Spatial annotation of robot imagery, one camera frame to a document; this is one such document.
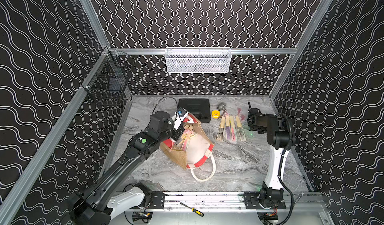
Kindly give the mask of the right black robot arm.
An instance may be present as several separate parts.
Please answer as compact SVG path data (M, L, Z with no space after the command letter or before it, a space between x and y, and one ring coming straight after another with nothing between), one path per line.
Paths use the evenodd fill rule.
M265 134L270 145L268 172L257 199L264 209L285 209L283 195L289 189L283 182L284 169L289 151L296 141L292 122L285 114L263 114L250 103L248 106L249 131Z

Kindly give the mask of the bamboo fan floral white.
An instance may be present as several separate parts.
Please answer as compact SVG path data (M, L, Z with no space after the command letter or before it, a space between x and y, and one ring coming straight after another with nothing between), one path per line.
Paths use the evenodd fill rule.
M217 142L222 142L224 140L225 122L226 122L226 118L225 117L221 117L220 126L219 126L219 129L218 129L218 132L217 132L217 137L216 137L216 141Z

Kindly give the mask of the bamboo fan grey floral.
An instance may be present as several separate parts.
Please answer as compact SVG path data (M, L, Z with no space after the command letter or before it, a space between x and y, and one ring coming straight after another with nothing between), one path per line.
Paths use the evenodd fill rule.
M242 114L241 108L237 108L237 115L236 115L235 119L236 119L238 131L239 131L239 138L242 142L245 142L246 141L246 135L245 135L244 127L242 124L243 120L245 119L245 115Z

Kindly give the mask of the bamboo fan purple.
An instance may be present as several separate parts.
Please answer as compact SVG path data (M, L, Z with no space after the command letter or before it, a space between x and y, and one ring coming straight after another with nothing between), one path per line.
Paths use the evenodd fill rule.
M232 139L231 135L231 124L230 124L230 116L226 115L226 139L230 141Z

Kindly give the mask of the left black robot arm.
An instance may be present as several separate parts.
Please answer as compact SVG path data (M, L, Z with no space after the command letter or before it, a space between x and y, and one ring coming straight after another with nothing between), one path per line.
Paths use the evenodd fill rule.
M148 126L134 135L122 156L93 185L68 197L69 217L76 225L108 225L111 220L132 207L139 206L145 192L132 187L115 196L117 187L166 140L177 141L188 112L180 108L173 117L157 111Z

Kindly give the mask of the bamboo fan pink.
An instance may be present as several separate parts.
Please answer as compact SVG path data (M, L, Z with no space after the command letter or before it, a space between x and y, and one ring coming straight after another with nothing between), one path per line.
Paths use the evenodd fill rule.
M233 116L230 116L230 129L231 129L231 139L233 142L237 141L235 119Z

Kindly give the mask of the red jute tote bag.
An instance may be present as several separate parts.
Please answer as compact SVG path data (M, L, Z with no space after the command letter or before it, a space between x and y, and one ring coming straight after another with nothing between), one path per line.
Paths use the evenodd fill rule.
M161 143L161 150L174 163L183 169L189 169L193 178L198 182L206 182L210 180L216 173L216 161L213 155L214 143L207 137L201 122L192 114L184 119L183 126L192 125L196 136L191 139L186 151L172 149L173 144L177 140L168 139ZM208 159L212 161L213 169L206 178L198 178L195 169L201 167Z

